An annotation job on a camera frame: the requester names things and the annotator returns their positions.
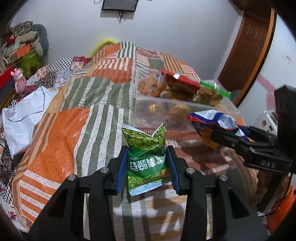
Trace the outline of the blue white snack bag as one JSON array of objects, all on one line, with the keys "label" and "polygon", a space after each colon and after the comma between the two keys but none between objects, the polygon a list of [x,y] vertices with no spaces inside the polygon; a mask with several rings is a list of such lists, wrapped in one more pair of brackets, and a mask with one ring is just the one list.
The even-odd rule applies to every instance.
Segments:
[{"label": "blue white snack bag", "polygon": [[234,134],[234,136],[240,137],[244,141],[249,141],[246,135],[248,133],[246,126],[238,125],[232,116],[218,112],[215,109],[189,113],[187,120],[191,121],[205,145],[211,149],[217,149],[221,146],[221,144],[212,141],[211,133],[213,130]]}]

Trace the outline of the clear bag ring cookies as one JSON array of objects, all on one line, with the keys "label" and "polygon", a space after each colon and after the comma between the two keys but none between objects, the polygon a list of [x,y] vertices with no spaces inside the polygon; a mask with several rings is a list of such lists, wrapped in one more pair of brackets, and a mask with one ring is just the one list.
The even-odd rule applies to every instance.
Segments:
[{"label": "clear bag ring cookies", "polygon": [[231,99],[227,91],[218,80],[202,80],[200,89],[195,93],[192,102],[209,106],[219,106],[223,99]]}]

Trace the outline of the clear bag of biscuits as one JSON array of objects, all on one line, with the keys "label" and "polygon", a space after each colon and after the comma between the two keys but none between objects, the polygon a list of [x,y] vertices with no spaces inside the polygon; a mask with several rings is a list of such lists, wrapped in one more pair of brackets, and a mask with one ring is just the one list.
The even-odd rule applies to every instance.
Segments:
[{"label": "clear bag of biscuits", "polygon": [[190,108],[186,104],[154,103],[149,105],[149,117],[162,123],[182,123]]}]

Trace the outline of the red wafer snack pack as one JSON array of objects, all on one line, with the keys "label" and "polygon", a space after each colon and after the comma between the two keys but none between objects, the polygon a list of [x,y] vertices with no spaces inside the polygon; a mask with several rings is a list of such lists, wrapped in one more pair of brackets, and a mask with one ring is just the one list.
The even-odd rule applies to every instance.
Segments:
[{"label": "red wafer snack pack", "polygon": [[165,78],[165,89],[158,97],[193,102],[194,97],[201,88],[198,81],[191,80],[182,73],[172,73],[167,70],[161,70],[160,72]]}]

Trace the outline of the clear plastic storage bin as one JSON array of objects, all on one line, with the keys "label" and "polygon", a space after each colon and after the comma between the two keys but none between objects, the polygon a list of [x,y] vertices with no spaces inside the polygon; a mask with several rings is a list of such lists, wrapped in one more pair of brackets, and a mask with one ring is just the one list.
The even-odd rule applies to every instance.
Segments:
[{"label": "clear plastic storage bin", "polygon": [[218,112],[228,114],[235,120],[240,118],[240,111],[227,97],[224,97],[218,106],[210,106],[142,95],[138,90],[138,83],[151,74],[157,79],[161,76],[159,71],[153,69],[142,68],[136,71],[130,120],[130,124],[136,128],[155,129],[163,123],[168,130],[192,131],[193,127],[187,120],[188,114],[208,109],[215,109]]}]

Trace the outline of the green snack bag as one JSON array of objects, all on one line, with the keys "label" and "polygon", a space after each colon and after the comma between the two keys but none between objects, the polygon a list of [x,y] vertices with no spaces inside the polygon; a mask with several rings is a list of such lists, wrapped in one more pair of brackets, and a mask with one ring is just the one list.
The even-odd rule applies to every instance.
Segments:
[{"label": "green snack bag", "polygon": [[121,130],[128,144],[127,182],[130,195],[140,195],[170,182],[164,124],[151,135],[126,124],[121,126]]}]

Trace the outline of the clear bag brown pastries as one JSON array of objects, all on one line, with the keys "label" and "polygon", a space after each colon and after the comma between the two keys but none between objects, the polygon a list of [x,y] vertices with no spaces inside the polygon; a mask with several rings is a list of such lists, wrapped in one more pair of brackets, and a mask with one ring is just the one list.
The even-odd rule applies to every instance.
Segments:
[{"label": "clear bag brown pastries", "polygon": [[138,91],[144,96],[157,97],[166,89],[166,75],[161,72],[150,74],[138,82]]}]

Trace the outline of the wooden door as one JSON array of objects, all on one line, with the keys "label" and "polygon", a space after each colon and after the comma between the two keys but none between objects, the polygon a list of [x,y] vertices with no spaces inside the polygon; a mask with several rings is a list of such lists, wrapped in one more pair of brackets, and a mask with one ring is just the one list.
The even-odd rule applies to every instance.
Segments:
[{"label": "wooden door", "polygon": [[271,46],[276,22],[273,8],[245,11],[234,44],[219,74],[223,87],[236,94],[239,106],[254,84]]}]

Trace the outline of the patchwork striped bedspread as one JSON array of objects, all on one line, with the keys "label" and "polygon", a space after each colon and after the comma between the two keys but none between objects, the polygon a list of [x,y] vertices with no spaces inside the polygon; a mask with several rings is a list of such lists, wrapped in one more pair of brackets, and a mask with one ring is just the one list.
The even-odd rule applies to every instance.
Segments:
[{"label": "patchwork striped bedspread", "polygon": [[[151,69],[199,80],[191,66],[166,53],[121,42],[97,52],[60,89],[11,183],[22,230],[32,227],[68,175],[91,175],[118,156],[125,144],[121,126],[132,124],[136,79]],[[170,184],[133,197],[123,189],[110,205],[117,240],[180,239],[186,197]]]}]

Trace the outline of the white plastic bag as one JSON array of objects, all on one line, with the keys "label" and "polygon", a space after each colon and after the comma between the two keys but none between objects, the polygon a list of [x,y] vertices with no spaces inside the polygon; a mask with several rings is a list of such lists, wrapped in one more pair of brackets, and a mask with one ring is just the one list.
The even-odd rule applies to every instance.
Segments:
[{"label": "white plastic bag", "polygon": [[13,108],[2,110],[4,133],[12,158],[29,147],[35,126],[57,93],[56,89],[41,86]]}]

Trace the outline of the pink plush toy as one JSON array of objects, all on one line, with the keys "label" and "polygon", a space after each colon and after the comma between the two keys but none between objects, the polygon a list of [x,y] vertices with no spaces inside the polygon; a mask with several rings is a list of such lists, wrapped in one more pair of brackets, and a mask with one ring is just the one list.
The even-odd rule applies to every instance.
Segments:
[{"label": "pink plush toy", "polygon": [[15,91],[20,96],[23,97],[23,93],[26,87],[26,79],[23,75],[23,71],[21,68],[15,68],[14,71],[11,72],[11,76],[14,78],[15,82]]}]

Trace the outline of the checkered patchwork quilt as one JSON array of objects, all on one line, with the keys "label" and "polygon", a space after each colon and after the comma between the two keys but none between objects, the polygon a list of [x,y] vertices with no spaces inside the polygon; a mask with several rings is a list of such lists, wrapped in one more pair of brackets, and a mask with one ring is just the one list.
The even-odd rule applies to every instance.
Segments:
[{"label": "checkered patchwork quilt", "polygon": [[26,82],[26,90],[34,91],[43,86],[45,88],[59,88],[72,74],[80,71],[87,65],[90,58],[62,57],[38,69]]}]

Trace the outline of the yellow chair back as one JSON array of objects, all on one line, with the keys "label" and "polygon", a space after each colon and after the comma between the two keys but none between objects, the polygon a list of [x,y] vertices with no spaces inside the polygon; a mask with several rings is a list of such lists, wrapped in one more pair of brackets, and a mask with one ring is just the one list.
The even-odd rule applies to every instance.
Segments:
[{"label": "yellow chair back", "polygon": [[100,41],[95,48],[91,51],[91,53],[89,54],[89,58],[93,58],[95,56],[95,54],[100,51],[103,47],[107,46],[107,45],[112,45],[112,44],[116,44],[117,41],[113,38],[106,38],[103,39],[102,41]]}]

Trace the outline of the red box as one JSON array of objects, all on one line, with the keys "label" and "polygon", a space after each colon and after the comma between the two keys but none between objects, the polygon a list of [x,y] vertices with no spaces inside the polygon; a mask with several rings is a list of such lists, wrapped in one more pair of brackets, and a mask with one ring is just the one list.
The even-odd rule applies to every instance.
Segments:
[{"label": "red box", "polygon": [[14,66],[8,67],[0,77],[0,102],[3,102],[8,94],[15,89],[14,78],[11,72],[14,71]]}]

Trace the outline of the pile of cushions and boxes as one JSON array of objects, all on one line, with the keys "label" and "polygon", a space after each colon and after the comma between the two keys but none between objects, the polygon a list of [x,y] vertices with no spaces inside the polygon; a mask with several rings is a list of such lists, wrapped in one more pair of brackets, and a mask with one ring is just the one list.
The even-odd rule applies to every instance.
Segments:
[{"label": "pile of cushions and boxes", "polygon": [[44,66],[43,58],[49,50],[47,30],[41,24],[25,21],[1,32],[1,57],[3,67],[21,68],[25,78],[30,78]]}]

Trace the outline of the small black wall monitor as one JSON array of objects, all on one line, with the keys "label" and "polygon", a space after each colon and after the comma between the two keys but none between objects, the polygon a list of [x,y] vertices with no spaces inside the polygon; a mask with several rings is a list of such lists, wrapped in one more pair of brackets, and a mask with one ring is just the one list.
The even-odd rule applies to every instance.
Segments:
[{"label": "small black wall monitor", "polygon": [[131,11],[137,8],[138,0],[104,0],[102,10],[104,11]]}]

